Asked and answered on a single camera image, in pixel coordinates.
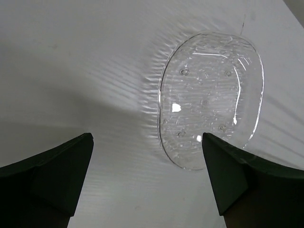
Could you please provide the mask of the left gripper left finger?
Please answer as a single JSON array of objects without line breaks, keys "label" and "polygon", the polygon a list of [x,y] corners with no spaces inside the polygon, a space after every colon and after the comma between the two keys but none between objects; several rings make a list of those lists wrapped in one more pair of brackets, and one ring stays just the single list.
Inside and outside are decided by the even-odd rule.
[{"label": "left gripper left finger", "polygon": [[66,228],[74,216],[94,147],[84,133],[0,169],[2,228]]}]

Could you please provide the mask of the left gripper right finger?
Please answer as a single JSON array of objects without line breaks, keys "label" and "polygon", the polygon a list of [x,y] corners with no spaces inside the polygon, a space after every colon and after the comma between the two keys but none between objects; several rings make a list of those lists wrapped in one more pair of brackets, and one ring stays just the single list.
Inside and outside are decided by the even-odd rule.
[{"label": "left gripper right finger", "polygon": [[302,228],[304,172],[204,133],[202,150],[220,216],[228,228]]}]

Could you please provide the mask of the clear glass plate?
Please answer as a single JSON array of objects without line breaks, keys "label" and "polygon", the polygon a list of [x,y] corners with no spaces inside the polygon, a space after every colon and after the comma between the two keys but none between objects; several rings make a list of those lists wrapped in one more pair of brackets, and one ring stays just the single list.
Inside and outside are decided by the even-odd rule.
[{"label": "clear glass plate", "polygon": [[246,38],[204,31],[171,54],[158,89],[161,147],[178,167],[206,167],[202,140],[211,133],[245,148],[253,137],[264,93],[263,64]]}]

